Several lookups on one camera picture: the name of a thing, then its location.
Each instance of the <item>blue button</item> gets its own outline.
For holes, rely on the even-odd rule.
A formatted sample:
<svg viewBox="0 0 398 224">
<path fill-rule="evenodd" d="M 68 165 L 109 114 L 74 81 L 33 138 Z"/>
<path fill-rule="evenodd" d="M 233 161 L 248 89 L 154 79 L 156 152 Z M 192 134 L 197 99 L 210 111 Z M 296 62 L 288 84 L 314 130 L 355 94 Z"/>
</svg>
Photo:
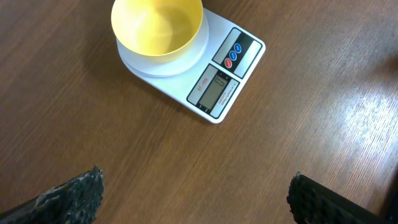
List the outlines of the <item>blue button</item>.
<svg viewBox="0 0 398 224">
<path fill-rule="evenodd" d="M 235 44 L 234 49 L 236 53 L 240 54 L 242 52 L 242 46 L 240 44 Z"/>
<path fill-rule="evenodd" d="M 235 53 L 235 51 L 232 50 L 232 51 L 229 53 L 229 57 L 231 58 L 231 60 L 235 61 L 236 58 L 238 57 L 238 55 Z"/>
</svg>

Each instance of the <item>digital kitchen scale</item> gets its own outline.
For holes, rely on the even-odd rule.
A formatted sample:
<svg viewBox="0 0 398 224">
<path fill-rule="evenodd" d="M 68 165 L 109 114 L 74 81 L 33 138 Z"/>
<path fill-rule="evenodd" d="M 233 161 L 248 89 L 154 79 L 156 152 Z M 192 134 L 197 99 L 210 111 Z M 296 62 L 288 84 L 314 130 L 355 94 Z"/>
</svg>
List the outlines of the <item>digital kitchen scale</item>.
<svg viewBox="0 0 398 224">
<path fill-rule="evenodd" d="M 207 9 L 193 47 L 172 62 L 152 62 L 117 44 L 133 74 L 215 124 L 224 120 L 266 51 L 263 41 Z"/>
</svg>

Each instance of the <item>wooden table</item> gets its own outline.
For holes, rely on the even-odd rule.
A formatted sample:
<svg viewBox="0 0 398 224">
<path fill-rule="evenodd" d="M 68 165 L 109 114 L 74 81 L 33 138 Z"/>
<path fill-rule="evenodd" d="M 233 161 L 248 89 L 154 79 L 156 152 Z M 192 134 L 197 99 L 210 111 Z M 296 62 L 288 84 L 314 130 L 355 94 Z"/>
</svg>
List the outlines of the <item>wooden table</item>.
<svg viewBox="0 0 398 224">
<path fill-rule="evenodd" d="M 96 164 L 97 223 L 293 223 L 298 170 L 379 213 L 398 169 L 398 2 L 203 4 L 267 44 L 219 125 L 125 68 L 113 1 L 0 2 L 0 211 Z"/>
</svg>

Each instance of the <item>round white platform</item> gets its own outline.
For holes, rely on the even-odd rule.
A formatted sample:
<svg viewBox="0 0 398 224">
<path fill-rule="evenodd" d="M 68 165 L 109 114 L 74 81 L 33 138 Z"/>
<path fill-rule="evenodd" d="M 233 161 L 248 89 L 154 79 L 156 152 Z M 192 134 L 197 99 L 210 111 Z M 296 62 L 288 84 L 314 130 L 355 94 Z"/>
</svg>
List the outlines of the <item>round white platform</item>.
<svg viewBox="0 0 398 224">
<path fill-rule="evenodd" d="M 197 63 L 206 50 L 208 39 L 209 24 L 206 14 L 204 14 L 203 22 L 195 38 L 193 47 L 185 55 L 172 62 L 158 63 L 147 60 L 145 57 L 127 49 L 122 43 L 120 43 L 119 40 L 116 41 L 120 56 L 131 67 L 133 67 L 135 70 L 145 73 L 147 76 L 164 78 L 185 72 L 195 63 Z"/>
</svg>

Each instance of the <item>brown wooden surface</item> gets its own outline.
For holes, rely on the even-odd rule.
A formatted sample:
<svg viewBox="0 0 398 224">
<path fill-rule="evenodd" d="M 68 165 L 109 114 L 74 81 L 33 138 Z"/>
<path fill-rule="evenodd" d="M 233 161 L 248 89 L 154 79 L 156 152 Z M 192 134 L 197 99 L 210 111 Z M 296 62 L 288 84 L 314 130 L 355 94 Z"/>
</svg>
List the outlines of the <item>brown wooden surface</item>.
<svg viewBox="0 0 398 224">
<path fill-rule="evenodd" d="M 97 223 L 293 223 L 298 170 L 379 213 L 398 165 L 396 0 L 204 0 L 267 44 L 219 125 L 124 67 L 112 4 L 0 1 L 0 212 L 96 164 Z"/>
</svg>

